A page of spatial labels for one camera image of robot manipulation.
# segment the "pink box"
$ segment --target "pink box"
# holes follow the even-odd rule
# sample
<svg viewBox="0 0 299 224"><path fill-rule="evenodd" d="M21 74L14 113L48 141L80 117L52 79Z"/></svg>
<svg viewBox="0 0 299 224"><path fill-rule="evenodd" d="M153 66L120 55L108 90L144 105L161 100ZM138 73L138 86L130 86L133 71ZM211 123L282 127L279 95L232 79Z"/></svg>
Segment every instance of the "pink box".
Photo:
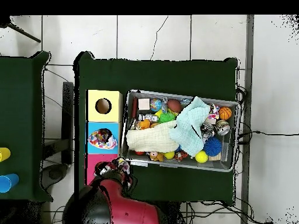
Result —
<svg viewBox="0 0 299 224"><path fill-rule="evenodd" d="M88 154L87 155L87 184L95 178L95 166L99 162L111 162L118 157L117 154Z"/></svg>

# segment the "circular hole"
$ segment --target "circular hole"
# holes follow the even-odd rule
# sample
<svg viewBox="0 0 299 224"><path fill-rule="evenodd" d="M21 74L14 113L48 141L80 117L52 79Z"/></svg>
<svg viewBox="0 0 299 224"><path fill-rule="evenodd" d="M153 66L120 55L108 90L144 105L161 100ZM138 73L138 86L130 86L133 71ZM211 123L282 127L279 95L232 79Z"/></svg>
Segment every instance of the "circular hole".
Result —
<svg viewBox="0 0 299 224"><path fill-rule="evenodd" d="M102 98L96 102L96 111L101 114L107 114L111 110L111 102Z"/></svg>

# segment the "towel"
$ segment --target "towel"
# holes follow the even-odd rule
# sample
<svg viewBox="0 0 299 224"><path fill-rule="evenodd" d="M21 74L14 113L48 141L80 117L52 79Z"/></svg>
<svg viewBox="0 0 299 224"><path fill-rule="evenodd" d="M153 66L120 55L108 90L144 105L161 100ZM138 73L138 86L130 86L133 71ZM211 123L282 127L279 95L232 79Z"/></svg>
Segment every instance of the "towel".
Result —
<svg viewBox="0 0 299 224"><path fill-rule="evenodd" d="M172 140L180 144L190 156L196 156L203 149L200 127L208 117L210 106L197 96L177 116L177 126L169 130Z"/></svg>
<svg viewBox="0 0 299 224"><path fill-rule="evenodd" d="M175 151L179 144L169 137L169 129L174 128L176 121L158 124L154 128L129 130L126 138L128 148L133 151L162 152Z"/></svg>

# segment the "yellow cup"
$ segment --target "yellow cup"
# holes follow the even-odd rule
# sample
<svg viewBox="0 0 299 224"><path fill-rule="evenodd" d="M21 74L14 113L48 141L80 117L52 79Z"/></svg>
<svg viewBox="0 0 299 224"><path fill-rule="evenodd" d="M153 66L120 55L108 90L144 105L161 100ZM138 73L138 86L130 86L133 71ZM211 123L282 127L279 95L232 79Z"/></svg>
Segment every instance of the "yellow cup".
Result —
<svg viewBox="0 0 299 224"><path fill-rule="evenodd" d="M8 148L0 148L0 162L8 159L11 156L11 151Z"/></svg>

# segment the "blue cup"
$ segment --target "blue cup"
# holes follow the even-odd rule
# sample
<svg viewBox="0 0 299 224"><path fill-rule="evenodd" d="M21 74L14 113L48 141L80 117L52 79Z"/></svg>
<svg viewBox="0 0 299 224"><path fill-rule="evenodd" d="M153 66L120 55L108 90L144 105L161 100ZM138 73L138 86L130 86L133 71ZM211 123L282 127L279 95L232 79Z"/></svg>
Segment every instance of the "blue cup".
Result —
<svg viewBox="0 0 299 224"><path fill-rule="evenodd" d="M15 173L0 176L0 193L7 193L19 182L19 176Z"/></svg>

